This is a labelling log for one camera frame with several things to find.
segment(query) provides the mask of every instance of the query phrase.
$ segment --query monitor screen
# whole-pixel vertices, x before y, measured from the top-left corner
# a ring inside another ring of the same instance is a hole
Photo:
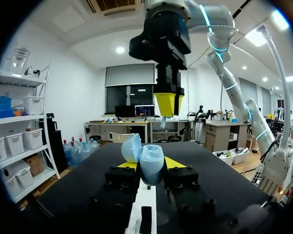
[[[155,116],[154,106],[155,105],[135,106],[136,117],[154,117]]]
[[[135,117],[135,106],[115,106],[115,115],[120,118]]]

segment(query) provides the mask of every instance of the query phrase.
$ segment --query floor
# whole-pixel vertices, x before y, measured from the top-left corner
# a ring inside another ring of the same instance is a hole
[[[251,180],[256,167],[258,166],[258,164],[260,163],[260,155],[259,154],[253,154],[251,153],[247,159],[246,162],[237,164],[237,165],[232,165],[231,167],[233,169],[235,169],[237,172],[242,173],[244,171],[250,171],[245,173],[245,178],[247,178],[248,180]],[[64,170],[62,173],[60,173],[60,176],[63,177],[65,175],[67,175],[70,171],[72,170],[71,167],[67,168],[66,170]],[[45,183],[43,183],[42,185],[40,185],[34,192],[33,195],[34,197],[39,197],[41,194],[43,194],[48,188],[50,188],[55,182],[57,182],[58,179],[56,176],[51,177],[49,180],[47,180]],[[26,208],[26,205],[28,204],[28,202],[26,201],[26,199],[24,198],[23,200],[21,200],[19,203],[19,207],[20,209],[24,209]]]

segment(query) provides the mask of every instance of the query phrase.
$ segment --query yellow pad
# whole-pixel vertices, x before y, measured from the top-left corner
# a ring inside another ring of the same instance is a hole
[[[179,110],[178,110],[178,113],[180,113],[181,102],[182,102],[183,97],[184,97],[184,95],[179,95]]]
[[[166,162],[167,169],[171,169],[174,167],[187,167],[179,162],[176,162],[175,160],[172,160],[169,157],[165,157],[165,162]]]
[[[117,167],[130,167],[130,168],[133,168],[133,169],[137,169],[137,163],[133,163],[133,162],[125,162]]]
[[[176,94],[155,93],[155,96],[158,102],[158,106],[160,107],[161,115],[166,117],[173,117]]]

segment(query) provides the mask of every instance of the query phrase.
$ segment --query white shelving unit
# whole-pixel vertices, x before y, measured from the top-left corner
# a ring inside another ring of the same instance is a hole
[[[42,115],[32,115],[32,116],[21,116],[21,117],[10,117],[10,118],[1,118],[0,119],[0,125],[7,124],[7,123],[14,123],[14,122],[20,122],[20,121],[36,121],[39,119],[43,119],[43,125],[44,125],[44,132],[45,132],[45,139],[46,139],[46,145],[43,145],[37,149],[29,150],[24,147],[25,152],[16,155],[16,156],[10,156],[8,155],[8,158],[4,161],[0,162],[0,169],[11,165],[14,162],[17,162],[19,160],[22,160],[30,155],[33,155],[35,153],[41,152],[42,156],[46,156],[46,158],[51,162],[54,169],[51,169],[47,167],[47,165],[44,166],[44,171],[38,174],[34,177],[34,184],[30,186],[29,188],[23,190],[17,197],[13,197],[12,199],[14,202],[19,202],[22,198],[24,198],[26,195],[28,195],[30,192],[32,192],[35,188],[37,188],[39,185],[44,183],[46,180],[51,178],[52,176],[56,175],[58,179],[60,179],[60,174],[57,170],[57,167],[55,165],[52,151],[50,148],[50,142],[49,142],[49,135],[48,135],[48,126],[47,126],[47,119],[46,119],[46,91],[47,91],[47,78],[50,73],[50,67],[51,63],[44,68],[42,71],[46,71],[46,76],[43,79],[40,75],[39,78],[33,78],[31,76],[24,76],[19,74],[12,74],[7,71],[1,71],[0,70],[0,85],[13,85],[13,86],[21,86],[21,87],[28,87],[28,88],[35,88],[35,95],[43,97],[43,113]]]

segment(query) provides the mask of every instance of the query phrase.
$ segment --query black table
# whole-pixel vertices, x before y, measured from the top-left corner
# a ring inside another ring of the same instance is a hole
[[[208,196],[216,200],[216,213],[241,212],[249,205],[262,204],[268,196],[250,181],[195,142],[158,143],[165,156],[184,165],[192,165],[199,173],[199,183]],[[125,160],[120,143],[100,147],[77,168],[52,185],[39,202],[52,214],[67,212],[70,207],[85,208],[105,181],[111,165]],[[177,214],[168,203],[163,185],[156,187],[157,232],[182,233]]]

